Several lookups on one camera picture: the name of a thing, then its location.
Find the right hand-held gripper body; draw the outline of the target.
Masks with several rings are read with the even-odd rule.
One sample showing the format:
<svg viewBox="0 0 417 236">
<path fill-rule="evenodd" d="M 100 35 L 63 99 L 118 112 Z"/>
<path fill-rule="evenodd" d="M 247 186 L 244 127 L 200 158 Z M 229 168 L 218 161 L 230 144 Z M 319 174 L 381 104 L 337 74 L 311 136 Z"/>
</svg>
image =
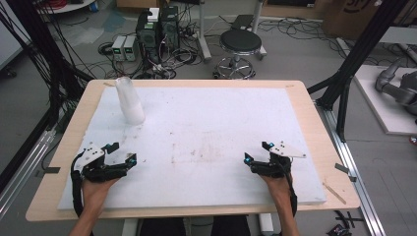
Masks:
<svg viewBox="0 0 417 236">
<path fill-rule="evenodd" d="M 286 144 L 284 141 L 274 144 L 274 151 L 269 152 L 269 161 L 262 162 L 254 159 L 250 166 L 252 173 L 272 178 L 286 177 L 291 172 L 293 158 L 306 158 L 307 154 Z"/>
</svg>

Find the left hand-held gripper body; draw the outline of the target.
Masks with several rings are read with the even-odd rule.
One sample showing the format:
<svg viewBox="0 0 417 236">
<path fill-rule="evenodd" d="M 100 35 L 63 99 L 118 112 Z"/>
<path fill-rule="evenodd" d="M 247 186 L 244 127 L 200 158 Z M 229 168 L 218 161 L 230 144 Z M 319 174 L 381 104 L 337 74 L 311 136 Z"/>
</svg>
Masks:
<svg viewBox="0 0 417 236">
<path fill-rule="evenodd" d="M 122 178 L 127 175 L 128 168 L 121 164 L 108 165 L 104 162 L 106 154 L 94 143 L 79 153 L 74 159 L 74 171 L 82 178 L 93 183 L 101 183 L 113 179 Z"/>
</svg>

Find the person's left hand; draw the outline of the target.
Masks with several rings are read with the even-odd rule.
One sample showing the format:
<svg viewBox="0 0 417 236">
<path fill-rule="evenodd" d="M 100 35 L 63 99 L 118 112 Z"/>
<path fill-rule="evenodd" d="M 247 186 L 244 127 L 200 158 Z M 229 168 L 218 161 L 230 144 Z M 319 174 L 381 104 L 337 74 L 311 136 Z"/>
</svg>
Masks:
<svg viewBox="0 0 417 236">
<path fill-rule="evenodd" d="M 93 183 L 90 180 L 85 180 L 83 182 L 83 214 L 99 216 L 103 210 L 108 192 L 116 182 L 117 179 L 101 183 Z"/>
</svg>

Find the person's right hand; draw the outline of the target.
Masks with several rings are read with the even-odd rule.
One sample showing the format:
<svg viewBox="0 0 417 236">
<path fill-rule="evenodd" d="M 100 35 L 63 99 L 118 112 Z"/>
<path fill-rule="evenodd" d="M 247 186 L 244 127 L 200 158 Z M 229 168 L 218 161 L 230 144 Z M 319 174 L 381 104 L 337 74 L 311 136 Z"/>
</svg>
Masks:
<svg viewBox="0 0 417 236">
<path fill-rule="evenodd" d="M 278 207 L 289 207 L 291 192 L 287 180 L 268 176 L 262 176 L 262 179 L 266 182 L 274 203 Z"/>
</svg>

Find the white plastic bottle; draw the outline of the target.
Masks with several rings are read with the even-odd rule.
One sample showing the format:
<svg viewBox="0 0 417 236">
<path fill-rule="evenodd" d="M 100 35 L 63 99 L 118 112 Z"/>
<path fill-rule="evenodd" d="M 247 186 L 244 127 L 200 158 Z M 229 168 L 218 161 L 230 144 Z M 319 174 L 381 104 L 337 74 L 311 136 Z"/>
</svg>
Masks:
<svg viewBox="0 0 417 236">
<path fill-rule="evenodd" d="M 146 120 L 140 98 L 129 77 L 120 77 L 115 80 L 121 111 L 130 125 L 141 125 Z"/>
</svg>

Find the white foam mat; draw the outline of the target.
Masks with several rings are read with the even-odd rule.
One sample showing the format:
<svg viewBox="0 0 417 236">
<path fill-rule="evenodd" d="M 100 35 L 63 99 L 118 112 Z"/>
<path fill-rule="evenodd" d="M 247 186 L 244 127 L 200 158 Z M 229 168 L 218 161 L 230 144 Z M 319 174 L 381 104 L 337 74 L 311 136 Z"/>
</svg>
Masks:
<svg viewBox="0 0 417 236">
<path fill-rule="evenodd" d="M 266 205 L 263 180 L 246 154 L 268 160 L 263 143 L 294 147 L 291 173 L 301 205 L 327 197 L 284 88 L 138 88 L 146 120 L 127 124 L 115 88 L 106 88 L 82 145 L 118 143 L 106 156 L 138 158 L 111 188 L 109 208 Z"/>
</svg>

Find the thin wooden stick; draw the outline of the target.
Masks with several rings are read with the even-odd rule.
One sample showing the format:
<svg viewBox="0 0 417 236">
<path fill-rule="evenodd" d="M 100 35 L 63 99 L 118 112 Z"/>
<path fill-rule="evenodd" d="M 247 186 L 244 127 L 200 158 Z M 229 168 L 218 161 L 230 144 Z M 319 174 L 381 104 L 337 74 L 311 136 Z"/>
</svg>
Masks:
<svg viewBox="0 0 417 236">
<path fill-rule="evenodd" d="M 347 204 L 347 201 L 331 186 L 329 186 L 327 183 L 323 183 L 324 187 L 331 192 L 339 201 L 341 201 L 344 205 Z"/>
</svg>

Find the grey power supply box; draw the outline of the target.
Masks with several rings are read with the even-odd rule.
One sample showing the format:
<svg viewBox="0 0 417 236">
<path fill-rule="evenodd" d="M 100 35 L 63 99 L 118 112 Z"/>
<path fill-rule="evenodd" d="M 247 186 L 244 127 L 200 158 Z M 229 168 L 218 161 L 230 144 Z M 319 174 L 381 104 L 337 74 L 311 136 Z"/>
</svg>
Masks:
<svg viewBox="0 0 417 236">
<path fill-rule="evenodd" d="M 135 61 L 139 53 L 139 44 L 137 38 L 133 35 L 128 35 L 124 43 L 124 51 L 127 61 Z"/>
<path fill-rule="evenodd" d="M 116 37 L 112 44 L 112 52 L 113 57 L 116 61 L 125 61 L 126 56 L 124 52 L 124 43 L 125 43 L 126 37 L 123 35 L 119 35 Z"/>
</svg>

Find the black round stool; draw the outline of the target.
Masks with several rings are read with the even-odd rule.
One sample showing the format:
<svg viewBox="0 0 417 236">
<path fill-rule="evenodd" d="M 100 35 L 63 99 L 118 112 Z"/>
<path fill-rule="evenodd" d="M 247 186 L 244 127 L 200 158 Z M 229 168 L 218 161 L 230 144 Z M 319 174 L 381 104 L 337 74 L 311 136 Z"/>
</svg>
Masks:
<svg viewBox="0 0 417 236">
<path fill-rule="evenodd" d="M 220 47 L 231 54 L 222 58 L 212 73 L 215 79 L 249 80 L 256 75 L 254 67 L 245 56 L 257 54 L 262 41 L 253 32 L 245 29 L 231 29 L 224 32 L 219 39 Z"/>
</svg>

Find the black computer tower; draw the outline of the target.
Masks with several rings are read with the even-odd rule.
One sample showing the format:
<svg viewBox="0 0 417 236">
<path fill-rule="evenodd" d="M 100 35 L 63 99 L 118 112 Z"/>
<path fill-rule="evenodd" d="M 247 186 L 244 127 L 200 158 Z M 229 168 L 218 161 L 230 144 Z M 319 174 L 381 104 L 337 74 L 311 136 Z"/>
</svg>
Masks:
<svg viewBox="0 0 417 236">
<path fill-rule="evenodd" d="M 162 8 L 160 22 L 166 47 L 170 50 L 177 49 L 179 47 L 178 7 Z"/>
<path fill-rule="evenodd" d="M 137 21 L 136 35 L 142 56 L 158 64 L 158 46 L 161 37 L 160 24 L 157 21 L 151 21 L 149 17 L 151 17 L 151 11 L 149 9 L 141 11 Z"/>
</svg>

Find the white floor board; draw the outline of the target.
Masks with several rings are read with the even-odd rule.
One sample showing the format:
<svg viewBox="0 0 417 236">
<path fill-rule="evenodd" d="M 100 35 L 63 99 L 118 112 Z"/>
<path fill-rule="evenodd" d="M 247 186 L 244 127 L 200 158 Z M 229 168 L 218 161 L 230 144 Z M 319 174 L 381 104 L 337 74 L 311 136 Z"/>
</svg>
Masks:
<svg viewBox="0 0 417 236">
<path fill-rule="evenodd" d="M 377 76 L 385 69 L 385 66 L 363 65 L 355 75 L 356 84 L 386 134 L 417 136 L 417 117 L 409 114 L 393 97 L 375 89 Z"/>
</svg>

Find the black flat device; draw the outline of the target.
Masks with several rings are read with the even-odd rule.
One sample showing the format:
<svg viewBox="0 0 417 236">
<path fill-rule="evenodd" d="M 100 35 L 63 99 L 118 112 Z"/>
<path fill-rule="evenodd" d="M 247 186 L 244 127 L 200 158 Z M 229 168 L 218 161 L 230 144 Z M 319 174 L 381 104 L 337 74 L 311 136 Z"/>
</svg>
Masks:
<svg viewBox="0 0 417 236">
<path fill-rule="evenodd" d="M 238 15 L 231 24 L 231 28 L 233 30 L 251 30 L 253 19 L 253 15 Z"/>
</svg>

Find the brown cardboard box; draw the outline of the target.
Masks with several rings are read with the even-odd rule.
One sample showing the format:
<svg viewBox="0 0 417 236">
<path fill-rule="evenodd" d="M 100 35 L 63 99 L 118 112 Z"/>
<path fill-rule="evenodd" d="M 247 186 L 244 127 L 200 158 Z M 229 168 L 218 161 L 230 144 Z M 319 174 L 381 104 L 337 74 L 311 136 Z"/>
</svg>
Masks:
<svg viewBox="0 0 417 236">
<path fill-rule="evenodd" d="M 327 36 L 358 39 L 386 1 L 400 0 L 330 0 L 322 23 Z"/>
</svg>

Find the aluminium rail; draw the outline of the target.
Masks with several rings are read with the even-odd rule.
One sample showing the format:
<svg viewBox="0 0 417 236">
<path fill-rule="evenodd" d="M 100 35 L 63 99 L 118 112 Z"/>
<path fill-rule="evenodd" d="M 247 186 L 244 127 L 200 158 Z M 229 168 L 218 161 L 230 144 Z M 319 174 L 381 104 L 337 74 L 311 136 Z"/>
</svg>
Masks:
<svg viewBox="0 0 417 236">
<path fill-rule="evenodd" d="M 330 139 L 343 163 L 347 168 L 347 174 L 350 182 L 360 200 L 360 211 L 364 218 L 370 236 L 387 236 L 378 214 L 373 206 L 372 200 L 366 190 L 365 184 L 361 178 L 360 172 L 356 166 L 353 155 L 348 147 L 348 144 L 342 140 L 336 131 L 336 117 L 332 111 L 323 110 L 321 107 L 317 108 L 322 117 L 325 127 L 328 129 Z"/>
<path fill-rule="evenodd" d="M 48 151 L 56 136 L 55 131 L 44 131 L 24 154 L 23 163 L 12 176 L 10 182 L 0 194 L 0 221 L 28 181 L 29 177 Z"/>
</svg>

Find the black metal frame stand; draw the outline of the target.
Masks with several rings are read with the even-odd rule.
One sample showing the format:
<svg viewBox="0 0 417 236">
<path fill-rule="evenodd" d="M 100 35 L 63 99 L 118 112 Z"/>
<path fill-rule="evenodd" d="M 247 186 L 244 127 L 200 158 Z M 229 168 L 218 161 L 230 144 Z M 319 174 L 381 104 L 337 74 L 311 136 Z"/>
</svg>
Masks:
<svg viewBox="0 0 417 236">
<path fill-rule="evenodd" d="M 335 130 L 344 143 L 346 142 L 345 121 L 350 84 L 356 72 L 407 2 L 408 0 L 383 0 L 382 5 L 361 33 L 340 68 L 331 77 L 307 88 L 308 94 L 325 89 L 324 94 L 316 100 L 317 104 L 325 111 L 332 111 L 334 103 L 339 100 Z"/>
<path fill-rule="evenodd" d="M 12 178 L 23 165 L 26 155 L 42 132 L 58 122 L 58 111 L 64 104 L 73 104 L 81 99 L 87 82 L 93 77 L 82 72 L 73 60 L 68 61 L 41 16 L 44 8 L 37 8 L 38 0 L 5 0 L 17 21 L 26 30 L 28 40 L 18 35 L 19 28 L 13 20 L 0 9 L 0 22 L 21 45 L 23 51 L 37 69 L 37 73 L 48 88 L 49 107 L 33 127 L 29 136 L 0 173 L 0 194 L 11 185 Z"/>
</svg>

